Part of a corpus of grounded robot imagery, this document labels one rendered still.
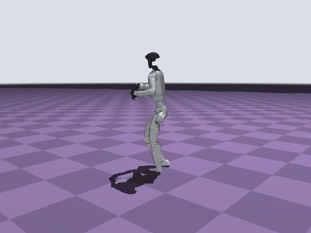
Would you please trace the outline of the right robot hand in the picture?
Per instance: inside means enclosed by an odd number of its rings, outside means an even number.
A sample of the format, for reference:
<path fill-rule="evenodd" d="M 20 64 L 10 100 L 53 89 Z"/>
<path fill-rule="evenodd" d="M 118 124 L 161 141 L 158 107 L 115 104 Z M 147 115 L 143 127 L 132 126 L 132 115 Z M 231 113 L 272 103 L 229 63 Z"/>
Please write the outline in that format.
<path fill-rule="evenodd" d="M 134 85 L 134 87 L 132 88 L 132 91 L 130 92 L 131 96 L 132 96 L 133 92 L 135 91 L 135 89 L 138 89 L 139 86 L 140 86 L 139 83 L 137 83 L 137 84 Z"/>

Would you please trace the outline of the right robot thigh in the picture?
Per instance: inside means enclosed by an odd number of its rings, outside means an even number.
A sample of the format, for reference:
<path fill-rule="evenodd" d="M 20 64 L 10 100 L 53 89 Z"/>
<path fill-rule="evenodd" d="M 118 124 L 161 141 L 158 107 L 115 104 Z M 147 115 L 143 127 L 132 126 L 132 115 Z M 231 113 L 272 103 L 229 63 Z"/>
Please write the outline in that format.
<path fill-rule="evenodd" d="M 149 119 L 147 125 L 146 125 L 146 128 L 145 128 L 145 133 L 144 133 L 144 141 L 146 143 L 149 143 L 149 127 L 150 127 L 150 123 L 151 123 L 151 120 L 153 118 L 154 114 L 151 116 L 151 118 Z"/>

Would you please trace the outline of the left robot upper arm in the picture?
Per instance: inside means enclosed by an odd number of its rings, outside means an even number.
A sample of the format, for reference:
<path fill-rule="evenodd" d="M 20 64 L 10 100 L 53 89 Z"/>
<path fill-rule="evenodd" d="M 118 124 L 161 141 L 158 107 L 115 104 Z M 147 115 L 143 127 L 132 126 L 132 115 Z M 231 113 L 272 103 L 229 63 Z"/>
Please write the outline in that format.
<path fill-rule="evenodd" d="M 156 73 L 151 73 L 148 75 L 148 80 L 149 80 L 149 87 L 152 89 L 152 93 L 149 94 L 151 98 L 156 96 L 156 81 L 157 81 L 157 75 Z"/>

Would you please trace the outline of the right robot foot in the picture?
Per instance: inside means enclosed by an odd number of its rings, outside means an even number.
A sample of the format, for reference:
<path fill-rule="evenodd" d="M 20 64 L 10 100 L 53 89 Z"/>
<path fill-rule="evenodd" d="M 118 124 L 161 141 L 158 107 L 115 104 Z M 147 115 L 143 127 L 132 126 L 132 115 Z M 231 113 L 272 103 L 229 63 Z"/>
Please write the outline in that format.
<path fill-rule="evenodd" d="M 169 160 L 164 160 L 163 162 L 161 162 L 161 166 L 166 166 L 166 165 L 170 165 Z M 155 164 L 156 166 L 156 164 Z"/>

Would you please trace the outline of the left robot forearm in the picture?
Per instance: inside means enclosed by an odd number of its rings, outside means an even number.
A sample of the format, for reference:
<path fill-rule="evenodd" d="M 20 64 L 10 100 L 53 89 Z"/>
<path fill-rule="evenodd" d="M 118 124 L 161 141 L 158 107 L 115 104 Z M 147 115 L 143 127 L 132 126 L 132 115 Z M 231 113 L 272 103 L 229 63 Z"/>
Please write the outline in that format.
<path fill-rule="evenodd" d="M 152 93 L 152 89 L 148 89 L 148 90 L 144 90 L 144 91 L 134 91 L 134 94 L 135 96 L 138 96 L 139 98 L 142 98 L 142 97 L 149 97 L 149 94 Z"/>

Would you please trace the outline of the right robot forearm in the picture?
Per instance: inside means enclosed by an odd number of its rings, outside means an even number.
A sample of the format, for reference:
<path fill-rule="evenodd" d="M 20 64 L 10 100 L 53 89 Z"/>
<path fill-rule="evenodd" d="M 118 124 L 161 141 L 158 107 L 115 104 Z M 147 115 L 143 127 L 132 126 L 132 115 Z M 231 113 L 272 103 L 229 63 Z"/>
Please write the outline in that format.
<path fill-rule="evenodd" d="M 137 83 L 136 83 L 137 84 Z M 139 86 L 139 88 L 138 89 L 140 89 L 140 90 L 148 90 L 150 87 L 149 87 L 149 84 L 142 84 L 142 83 L 140 83 L 140 86 Z"/>

